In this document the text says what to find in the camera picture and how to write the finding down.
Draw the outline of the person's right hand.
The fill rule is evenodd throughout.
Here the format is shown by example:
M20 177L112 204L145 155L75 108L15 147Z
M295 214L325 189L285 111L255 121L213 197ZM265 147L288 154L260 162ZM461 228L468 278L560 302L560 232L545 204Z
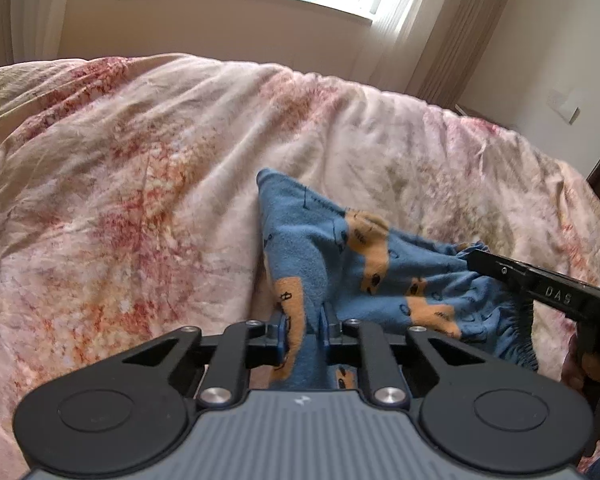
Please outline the person's right hand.
M560 381L578 393L583 390L585 374L578 357L578 337L573 334L569 341L568 351L562 363Z

